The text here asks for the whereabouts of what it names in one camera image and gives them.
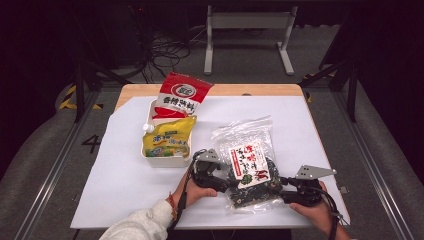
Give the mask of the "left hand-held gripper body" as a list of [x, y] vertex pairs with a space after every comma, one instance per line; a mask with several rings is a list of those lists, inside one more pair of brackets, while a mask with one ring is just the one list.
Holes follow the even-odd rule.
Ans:
[[213, 175], [215, 170], [220, 169], [219, 158], [214, 149], [201, 150], [193, 156], [192, 176], [199, 187], [220, 190], [222, 181]]

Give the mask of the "grey metal table frame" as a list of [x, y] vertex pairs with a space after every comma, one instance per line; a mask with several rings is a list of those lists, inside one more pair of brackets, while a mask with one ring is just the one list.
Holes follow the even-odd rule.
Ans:
[[214, 29], [283, 29], [283, 39], [276, 44], [286, 74], [292, 76], [294, 69], [287, 52], [287, 46], [298, 7], [284, 12], [215, 12], [212, 6], [207, 8], [206, 33], [207, 45], [204, 62], [204, 74], [212, 74], [213, 66], [213, 30]]

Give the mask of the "person's left hand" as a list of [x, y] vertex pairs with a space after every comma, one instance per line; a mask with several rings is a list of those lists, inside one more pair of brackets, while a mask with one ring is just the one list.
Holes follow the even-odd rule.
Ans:
[[187, 179], [187, 174], [184, 174], [178, 184], [176, 190], [172, 193], [172, 198], [175, 206], [178, 206], [182, 194], [186, 192], [186, 206], [194, 204], [203, 197], [216, 197], [218, 193], [212, 188], [201, 188], [197, 186], [192, 179]]

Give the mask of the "yellow spouted sauce pouch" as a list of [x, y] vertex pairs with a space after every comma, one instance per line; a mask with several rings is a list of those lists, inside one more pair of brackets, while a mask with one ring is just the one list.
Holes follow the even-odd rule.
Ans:
[[142, 154], [145, 157], [184, 157], [190, 153], [189, 138], [196, 116], [158, 125], [144, 124]]

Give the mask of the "aluminium floor rail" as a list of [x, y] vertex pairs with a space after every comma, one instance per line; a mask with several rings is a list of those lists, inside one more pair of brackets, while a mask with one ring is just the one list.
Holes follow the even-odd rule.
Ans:
[[35, 200], [31, 205], [31, 208], [27, 212], [20, 228], [15, 234], [14, 240], [29, 240], [38, 220], [49, 202], [52, 193], [54, 192], [54, 189], [56, 188], [57, 182], [59, 181], [63, 169], [68, 161], [71, 149], [78, 134], [81, 132], [95, 101], [98, 99], [98, 96], [99, 92], [89, 92], [87, 94], [87, 99], [83, 102], [85, 110], [80, 115], [78, 121], [73, 123], [58, 156], [56, 157], [46, 179], [42, 183]]
[[357, 125], [349, 117], [347, 112], [347, 103], [345, 102], [342, 94], [333, 93], [333, 98], [345, 121], [347, 122], [347, 126], [353, 138], [355, 139], [359, 151], [361, 152], [363, 165], [386, 212], [386, 215], [388, 216], [390, 223], [397, 235], [397, 238], [399, 240], [415, 240], [415, 237], [413, 236], [408, 224], [406, 223], [398, 204], [393, 198], [391, 190], [383, 178], [382, 173], [365, 142], [365, 139], [363, 138]]

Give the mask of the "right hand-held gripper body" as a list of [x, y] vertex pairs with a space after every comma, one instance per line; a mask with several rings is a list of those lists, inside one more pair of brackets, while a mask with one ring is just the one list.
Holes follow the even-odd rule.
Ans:
[[320, 191], [322, 190], [319, 179], [336, 173], [335, 169], [302, 165], [292, 179], [292, 185], [297, 188], [302, 197], [300, 204], [308, 207], [318, 204], [321, 201]]

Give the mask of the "white table mat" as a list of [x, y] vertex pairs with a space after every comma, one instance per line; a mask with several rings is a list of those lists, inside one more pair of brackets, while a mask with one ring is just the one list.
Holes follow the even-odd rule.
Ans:
[[[106, 228], [130, 213], [150, 208], [178, 185], [181, 168], [153, 168], [142, 156], [142, 126], [153, 100], [134, 97], [109, 118], [95, 163], [72, 220], [75, 229]], [[208, 96], [197, 108], [191, 147], [211, 147], [213, 131], [233, 121], [270, 116], [275, 163], [283, 176], [303, 165], [330, 163], [306, 101], [301, 96]], [[309, 222], [285, 204], [256, 214], [233, 214], [225, 195], [190, 206], [181, 229], [303, 228]]]

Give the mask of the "black metal stand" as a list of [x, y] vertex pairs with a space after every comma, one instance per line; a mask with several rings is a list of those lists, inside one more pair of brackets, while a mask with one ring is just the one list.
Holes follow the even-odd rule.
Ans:
[[348, 54], [339, 62], [332, 64], [311, 77], [304, 78], [299, 86], [307, 87], [312, 83], [324, 78], [327, 74], [335, 73], [334, 77], [328, 84], [328, 87], [333, 92], [340, 92], [345, 84], [348, 84], [347, 94], [347, 114], [352, 122], [356, 122], [355, 106], [356, 93], [358, 85], [358, 70], [356, 68], [359, 58], [356, 54]]
[[101, 79], [96, 75], [97, 72], [121, 85], [129, 84], [129, 81], [87, 58], [84, 29], [73, 8], [70, 8], [69, 11], [70, 24], [68, 33], [70, 36], [67, 37], [67, 40], [70, 40], [69, 47], [72, 48], [71, 55], [75, 64], [74, 83], [76, 86], [77, 104], [75, 122], [79, 123], [86, 113], [86, 109], [91, 108], [91, 105], [86, 104], [84, 88], [88, 87], [90, 91], [98, 92], [102, 87]]

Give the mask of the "yellow and black floor tape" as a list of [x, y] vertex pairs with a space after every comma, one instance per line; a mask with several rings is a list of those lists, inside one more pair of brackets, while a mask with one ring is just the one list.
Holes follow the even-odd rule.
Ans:
[[[67, 90], [65, 97], [59, 105], [59, 109], [77, 109], [76, 103], [71, 103], [71, 98], [74, 93], [76, 93], [76, 85], [71, 84], [69, 89]], [[103, 104], [94, 104], [92, 107], [93, 110], [101, 110], [103, 109]]]

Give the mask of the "person's right hand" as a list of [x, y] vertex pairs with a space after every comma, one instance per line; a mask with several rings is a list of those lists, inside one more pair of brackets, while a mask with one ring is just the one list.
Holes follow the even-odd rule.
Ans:
[[298, 203], [290, 203], [289, 207], [296, 213], [306, 217], [317, 229], [326, 236], [329, 236], [332, 230], [332, 214], [326, 201], [322, 200], [313, 207], [306, 207]]

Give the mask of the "clear bag of dried seaweed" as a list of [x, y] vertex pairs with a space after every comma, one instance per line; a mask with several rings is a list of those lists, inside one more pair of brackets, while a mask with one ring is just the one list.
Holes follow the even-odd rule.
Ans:
[[276, 208], [282, 190], [272, 143], [271, 116], [240, 120], [212, 133], [213, 147], [234, 183], [226, 191], [233, 213], [259, 213]]

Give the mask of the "red and white seasoning packet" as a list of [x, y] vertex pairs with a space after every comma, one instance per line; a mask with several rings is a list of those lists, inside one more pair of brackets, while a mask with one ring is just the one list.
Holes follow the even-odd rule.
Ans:
[[212, 83], [201, 79], [170, 72], [154, 104], [153, 118], [185, 118], [192, 115], [212, 87]]

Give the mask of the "white plastic divided box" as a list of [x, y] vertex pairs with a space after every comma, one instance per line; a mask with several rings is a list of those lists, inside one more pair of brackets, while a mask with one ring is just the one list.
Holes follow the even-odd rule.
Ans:
[[[154, 110], [155, 103], [156, 101], [153, 100], [150, 104], [149, 113], [147, 115], [147, 120], [145, 124], [158, 125], [160, 123], [181, 119], [181, 118], [154, 119], [153, 116], [155, 115], [155, 110]], [[186, 167], [190, 163], [190, 155], [191, 155], [191, 152], [186, 158], [184, 157], [145, 157], [142, 154], [142, 156], [149, 162], [149, 164], [155, 168]]]

